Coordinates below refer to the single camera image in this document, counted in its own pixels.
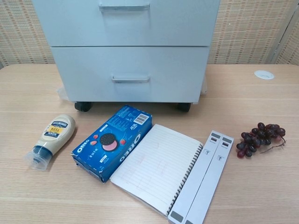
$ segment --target mayonnaise bottle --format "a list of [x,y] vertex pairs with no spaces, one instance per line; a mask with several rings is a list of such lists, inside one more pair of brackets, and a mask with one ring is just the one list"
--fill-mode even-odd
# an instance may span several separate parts
[[59,115],[45,128],[32,151],[25,155],[25,161],[33,169],[46,170],[53,155],[70,139],[74,130],[74,118]]

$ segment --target grape bunch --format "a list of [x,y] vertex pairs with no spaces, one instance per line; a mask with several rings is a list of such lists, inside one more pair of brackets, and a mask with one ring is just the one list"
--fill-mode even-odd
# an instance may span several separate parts
[[236,146],[239,149],[237,156],[239,158],[251,157],[252,153],[255,153],[261,145],[270,145],[271,139],[284,140],[284,136],[285,129],[279,125],[268,124],[265,126],[264,123],[260,122],[257,124],[257,128],[253,128],[250,133],[243,132],[241,134],[243,141]]

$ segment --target black wheel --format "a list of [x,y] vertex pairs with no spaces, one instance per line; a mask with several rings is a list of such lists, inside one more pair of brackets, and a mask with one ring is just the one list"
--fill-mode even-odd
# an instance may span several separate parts
[[91,107],[92,107],[91,102],[76,102],[75,103],[75,108],[78,111],[87,112],[90,110]]
[[190,110],[191,103],[178,103],[178,109],[180,111],[188,112]]

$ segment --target spiral notebook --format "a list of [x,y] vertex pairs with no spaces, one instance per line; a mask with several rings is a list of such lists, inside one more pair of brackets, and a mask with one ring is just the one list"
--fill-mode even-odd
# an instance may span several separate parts
[[203,145],[154,125],[111,176],[111,182],[168,216]]

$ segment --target drawer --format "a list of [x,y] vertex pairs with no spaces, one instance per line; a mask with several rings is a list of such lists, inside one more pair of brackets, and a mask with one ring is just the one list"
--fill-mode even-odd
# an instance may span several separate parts
[[220,0],[33,0],[50,46],[209,46]]
[[51,48],[71,101],[198,102],[209,47]]

